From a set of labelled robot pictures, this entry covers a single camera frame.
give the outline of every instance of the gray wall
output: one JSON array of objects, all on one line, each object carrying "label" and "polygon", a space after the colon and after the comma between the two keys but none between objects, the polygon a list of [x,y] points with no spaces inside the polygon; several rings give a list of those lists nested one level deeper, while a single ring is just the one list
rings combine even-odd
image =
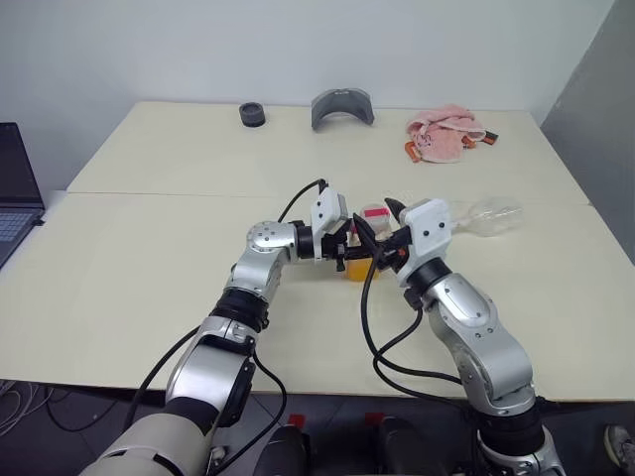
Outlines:
[{"label": "gray wall", "polygon": [[143,99],[456,102],[542,122],[613,0],[0,0],[0,121],[65,188]]},{"label": "gray wall", "polygon": [[635,264],[635,1],[615,2],[543,132]]}]

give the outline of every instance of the black floor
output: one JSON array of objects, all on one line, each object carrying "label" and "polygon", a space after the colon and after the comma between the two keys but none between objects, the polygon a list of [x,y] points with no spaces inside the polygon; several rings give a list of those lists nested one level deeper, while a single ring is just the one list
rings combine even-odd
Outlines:
[{"label": "black floor", "polygon": [[[249,399],[241,421],[221,429],[217,444],[240,447],[270,421],[280,397],[255,395]],[[110,401],[72,394],[53,404],[56,417],[67,426],[81,426],[99,415]],[[0,400],[0,420],[15,402]],[[0,475],[62,476],[78,474],[119,434],[127,404],[115,408],[93,427],[65,432],[53,425],[44,408],[25,417],[8,434],[0,437]],[[140,415],[155,409],[142,408]],[[404,418],[436,442],[440,454],[453,459],[467,458],[468,428],[457,411],[439,404],[413,399],[292,395],[282,422],[289,414],[306,418],[304,431],[311,436],[314,474],[368,474],[374,470],[370,444],[369,414]],[[557,442],[569,476],[619,474],[604,454],[602,431],[608,423],[635,429],[635,404],[593,405],[560,408],[545,417],[546,426]],[[249,475],[265,445],[263,438],[223,474]]]}]

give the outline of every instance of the laptop keyboard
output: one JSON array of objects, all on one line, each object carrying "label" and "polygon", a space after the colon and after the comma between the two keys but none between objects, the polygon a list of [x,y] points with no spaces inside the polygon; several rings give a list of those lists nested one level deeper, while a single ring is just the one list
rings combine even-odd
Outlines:
[{"label": "laptop keyboard", "polygon": [[0,242],[15,240],[22,227],[32,216],[33,213],[0,211]]}]

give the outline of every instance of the pink towel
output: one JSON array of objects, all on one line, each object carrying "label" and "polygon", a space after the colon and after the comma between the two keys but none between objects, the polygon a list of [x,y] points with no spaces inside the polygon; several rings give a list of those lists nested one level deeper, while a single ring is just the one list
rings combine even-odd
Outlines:
[{"label": "pink towel", "polygon": [[408,123],[406,132],[422,159],[437,163],[458,162],[463,136],[474,142],[485,137],[485,129],[474,115],[455,104],[420,112]]}]

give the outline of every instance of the laptop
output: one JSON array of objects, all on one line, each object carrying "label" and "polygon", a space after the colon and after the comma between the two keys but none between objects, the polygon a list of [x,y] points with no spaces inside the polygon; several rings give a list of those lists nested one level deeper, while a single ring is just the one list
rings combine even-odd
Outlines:
[{"label": "laptop", "polygon": [[0,123],[0,268],[34,226],[44,203],[18,125]]}]

